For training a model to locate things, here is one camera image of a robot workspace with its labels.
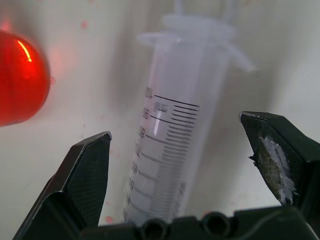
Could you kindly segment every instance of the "white background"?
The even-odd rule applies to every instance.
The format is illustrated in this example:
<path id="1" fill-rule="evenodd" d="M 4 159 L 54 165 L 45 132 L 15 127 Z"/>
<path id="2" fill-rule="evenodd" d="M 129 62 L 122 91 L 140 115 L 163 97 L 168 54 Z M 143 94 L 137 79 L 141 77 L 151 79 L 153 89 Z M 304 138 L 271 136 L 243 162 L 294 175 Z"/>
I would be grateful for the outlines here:
<path id="1" fill-rule="evenodd" d="M 188 13 L 222 11 L 218 0 L 184 1 Z M 188 215 L 279 204 L 248 159 L 240 111 L 283 115 L 320 141 L 320 1 L 240 3 L 236 44 L 260 71 L 230 69 Z M 103 131 L 113 140 L 100 223 L 117 220 L 152 57 L 135 37 L 172 12 L 173 0 L 0 0 L 1 28 L 40 47 L 55 78 L 36 116 L 0 128 L 0 239 L 14 236 L 69 148 Z"/>

